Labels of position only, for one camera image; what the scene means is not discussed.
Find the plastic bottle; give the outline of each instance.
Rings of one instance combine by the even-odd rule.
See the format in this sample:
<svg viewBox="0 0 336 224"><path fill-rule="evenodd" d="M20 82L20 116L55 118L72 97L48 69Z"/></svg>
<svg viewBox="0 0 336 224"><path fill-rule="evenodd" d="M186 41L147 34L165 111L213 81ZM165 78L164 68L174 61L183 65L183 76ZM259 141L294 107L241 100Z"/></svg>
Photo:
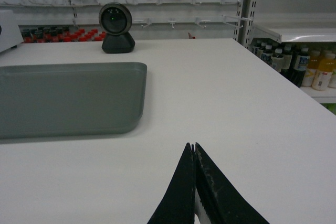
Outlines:
<svg viewBox="0 0 336 224"><path fill-rule="evenodd" d="M255 55L257 55L257 51L261 47L261 42L261 39L258 39L255 45L252 47L252 53L254 53Z"/></svg>
<svg viewBox="0 0 336 224"><path fill-rule="evenodd" d="M68 26L64 26L63 28L64 36L70 37L70 28Z"/></svg>
<svg viewBox="0 0 336 224"><path fill-rule="evenodd" d="M334 69L332 70L332 76L328 87L336 89L336 60L334 61Z"/></svg>
<svg viewBox="0 0 336 224"><path fill-rule="evenodd" d="M44 36L45 42L51 42L51 34L50 34L49 28L43 29L43 36Z"/></svg>
<svg viewBox="0 0 336 224"><path fill-rule="evenodd" d="M319 51L313 50L309 53L309 56L309 63L307 65L306 73L304 74L305 77L302 81L302 86L304 87L310 87L312 85L316 70L319 67L319 63L321 61Z"/></svg>
<svg viewBox="0 0 336 224"><path fill-rule="evenodd" d="M43 32L37 31L35 33L35 35L36 35L36 42L37 43L44 43L44 42L46 42L45 39L44 39L44 36L43 36Z"/></svg>
<svg viewBox="0 0 336 224"><path fill-rule="evenodd" d="M320 91L327 89L335 66L334 59L336 55L327 53L325 56L319 64L312 84L313 89Z"/></svg>
<svg viewBox="0 0 336 224"><path fill-rule="evenodd" d="M304 75L306 73L309 58L310 57L308 54L308 48L304 47L297 54L295 60L293 61L293 68L289 72L288 79L298 87L301 87Z"/></svg>
<svg viewBox="0 0 336 224"><path fill-rule="evenodd" d="M275 53L271 56L271 67L275 69L278 73L281 72L283 62L282 49L276 48Z"/></svg>
<svg viewBox="0 0 336 224"><path fill-rule="evenodd" d="M59 42L56 30L51 30L50 35L51 35L51 42Z"/></svg>
<svg viewBox="0 0 336 224"><path fill-rule="evenodd" d="M32 36L30 35L30 32L29 31L23 31L21 33L22 37L23 37L23 42L24 43L33 43L33 38Z"/></svg>
<svg viewBox="0 0 336 224"><path fill-rule="evenodd" d="M37 42L36 35L35 35L36 32L37 32L37 29L31 29L31 30L30 30L30 33L31 33L31 35L32 35L32 37L33 37L33 42L34 42L34 43Z"/></svg>
<svg viewBox="0 0 336 224"><path fill-rule="evenodd" d="M286 44L285 45L285 48L284 48L284 51L282 52L282 56L283 56L283 64L282 64L282 69L281 69L281 74L284 76L284 77L287 77L287 74L288 74L288 70L289 70L289 67L290 67L290 63L292 61L292 57L293 57L293 52L291 51L291 44Z"/></svg>
<svg viewBox="0 0 336 224"><path fill-rule="evenodd" d="M260 48L257 49L256 56L258 56L259 58L261 58L261 54L262 54L262 52L264 52L264 50L265 50L265 48L266 48L266 45L267 45L266 42L262 42L262 43L261 43Z"/></svg>
<svg viewBox="0 0 336 224"><path fill-rule="evenodd" d="M64 40L63 29L62 28L57 28L56 32L57 32L58 41L63 42L63 40Z"/></svg>
<svg viewBox="0 0 336 224"><path fill-rule="evenodd" d="M272 55L272 45L266 45L265 50L261 54L261 60L267 64L270 64Z"/></svg>

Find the gray tray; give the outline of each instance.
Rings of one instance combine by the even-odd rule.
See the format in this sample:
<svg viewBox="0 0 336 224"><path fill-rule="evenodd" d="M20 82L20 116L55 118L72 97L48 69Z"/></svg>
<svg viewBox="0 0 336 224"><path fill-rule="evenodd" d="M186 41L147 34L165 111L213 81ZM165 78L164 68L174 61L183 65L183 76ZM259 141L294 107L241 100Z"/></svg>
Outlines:
<svg viewBox="0 0 336 224"><path fill-rule="evenodd" d="M0 138L129 132L146 74L139 62L0 67Z"/></svg>

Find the white shelf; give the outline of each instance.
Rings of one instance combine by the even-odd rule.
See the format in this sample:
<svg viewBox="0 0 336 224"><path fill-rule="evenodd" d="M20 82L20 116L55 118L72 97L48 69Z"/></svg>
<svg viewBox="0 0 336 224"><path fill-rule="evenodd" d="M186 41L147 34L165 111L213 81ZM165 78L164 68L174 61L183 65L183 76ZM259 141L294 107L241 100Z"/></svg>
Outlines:
<svg viewBox="0 0 336 224"><path fill-rule="evenodd" d="M102 6L110 2L121 4L192 4L212 3L232 5L242 3L243 0L0 0L0 6L8 7L85 7Z"/></svg>
<svg viewBox="0 0 336 224"><path fill-rule="evenodd" d="M336 89L327 88L325 91L318 91L310 87L300 88L319 103L336 103Z"/></svg>
<svg viewBox="0 0 336 224"><path fill-rule="evenodd" d="M253 38L282 42L336 42L336 22L253 22Z"/></svg>

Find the countertop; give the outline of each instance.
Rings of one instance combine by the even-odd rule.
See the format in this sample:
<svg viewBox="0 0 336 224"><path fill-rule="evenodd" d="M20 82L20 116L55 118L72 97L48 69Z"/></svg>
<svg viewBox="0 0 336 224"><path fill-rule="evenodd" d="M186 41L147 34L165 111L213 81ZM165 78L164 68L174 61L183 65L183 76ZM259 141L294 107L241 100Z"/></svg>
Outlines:
<svg viewBox="0 0 336 224"><path fill-rule="evenodd" d="M142 119L122 135L0 141L0 223L147 223L198 142L270 223L336 220L336 116L232 39L20 44L0 66L138 61Z"/></svg>

